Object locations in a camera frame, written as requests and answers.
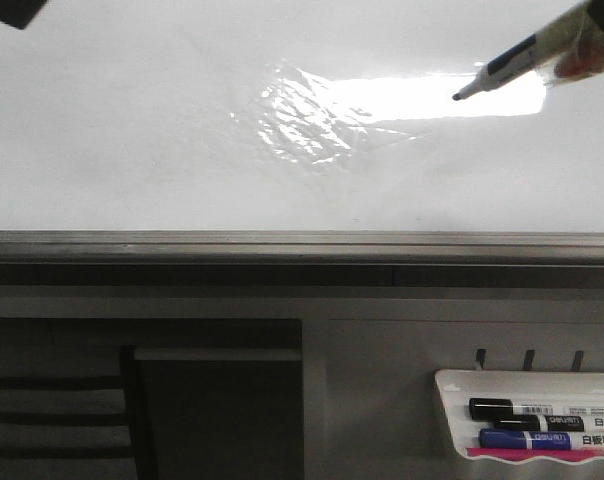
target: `whiteboard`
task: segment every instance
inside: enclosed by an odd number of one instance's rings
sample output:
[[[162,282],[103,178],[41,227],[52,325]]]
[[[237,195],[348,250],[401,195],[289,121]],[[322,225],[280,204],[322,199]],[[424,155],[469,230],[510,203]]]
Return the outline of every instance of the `whiteboard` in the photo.
[[[486,62],[572,0],[50,0],[0,23],[0,230],[604,233],[604,74]]]

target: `marker holder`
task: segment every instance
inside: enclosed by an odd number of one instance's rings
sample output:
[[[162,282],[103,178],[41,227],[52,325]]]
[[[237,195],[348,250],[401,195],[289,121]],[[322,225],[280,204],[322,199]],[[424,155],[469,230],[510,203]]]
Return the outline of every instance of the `marker holder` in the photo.
[[[479,448],[478,432],[491,428],[469,414],[469,399],[507,398],[572,406],[604,404],[604,373],[440,370],[435,375],[436,410],[455,478],[458,480],[604,480],[604,454],[581,459],[579,454],[528,451],[530,458],[513,461],[497,456],[472,456]]]

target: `black cap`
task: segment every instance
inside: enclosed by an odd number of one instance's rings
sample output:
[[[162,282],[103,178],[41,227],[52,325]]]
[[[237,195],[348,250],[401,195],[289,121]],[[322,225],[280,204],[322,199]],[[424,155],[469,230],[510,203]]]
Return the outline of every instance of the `black cap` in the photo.
[[[501,430],[539,432],[540,419],[535,415],[506,415],[493,420],[493,426]]]
[[[513,415],[513,402],[500,398],[472,398],[469,413],[473,420],[495,420]]]

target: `whiteboard tray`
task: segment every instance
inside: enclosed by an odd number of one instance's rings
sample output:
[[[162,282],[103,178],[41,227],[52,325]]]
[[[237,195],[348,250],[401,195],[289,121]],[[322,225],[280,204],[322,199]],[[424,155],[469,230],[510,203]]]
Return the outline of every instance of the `whiteboard tray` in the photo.
[[[447,449],[459,480],[604,480],[604,456],[579,460],[535,456],[511,461],[492,456],[472,456],[478,432],[490,427],[471,419],[469,398],[544,400],[549,403],[604,404],[603,373],[547,373],[440,370],[435,375],[437,408]]]

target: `metal ledge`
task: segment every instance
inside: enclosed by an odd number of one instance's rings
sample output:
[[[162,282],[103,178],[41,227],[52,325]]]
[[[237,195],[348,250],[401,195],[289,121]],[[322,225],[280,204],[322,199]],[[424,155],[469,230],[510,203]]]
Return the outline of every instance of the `metal ledge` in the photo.
[[[0,231],[27,262],[604,266],[604,234]]]

